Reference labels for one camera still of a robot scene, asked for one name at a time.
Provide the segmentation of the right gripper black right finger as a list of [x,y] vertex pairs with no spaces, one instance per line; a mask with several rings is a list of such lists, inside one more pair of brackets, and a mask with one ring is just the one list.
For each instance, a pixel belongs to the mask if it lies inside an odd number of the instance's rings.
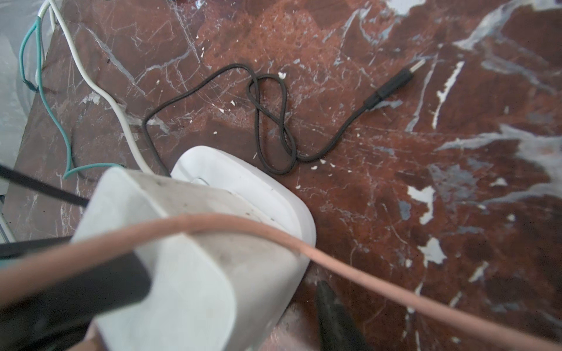
[[317,284],[315,305],[321,350],[371,350],[344,304],[326,281]]

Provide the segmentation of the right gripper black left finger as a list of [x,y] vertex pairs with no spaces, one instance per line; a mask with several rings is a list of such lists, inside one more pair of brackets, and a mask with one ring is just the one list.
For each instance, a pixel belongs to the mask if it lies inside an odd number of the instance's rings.
[[151,285],[134,253],[118,257],[1,311],[1,349],[66,350],[95,316],[142,301]]

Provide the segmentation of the white usb charger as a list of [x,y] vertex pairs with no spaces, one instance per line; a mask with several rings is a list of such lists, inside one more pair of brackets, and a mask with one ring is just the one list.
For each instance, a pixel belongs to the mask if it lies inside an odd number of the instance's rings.
[[[169,212],[168,179],[105,171],[73,241],[179,215]],[[272,333],[299,285],[254,290],[193,272],[182,246],[192,237],[180,233],[137,248],[152,286],[141,302],[96,318],[109,350],[258,350]]]

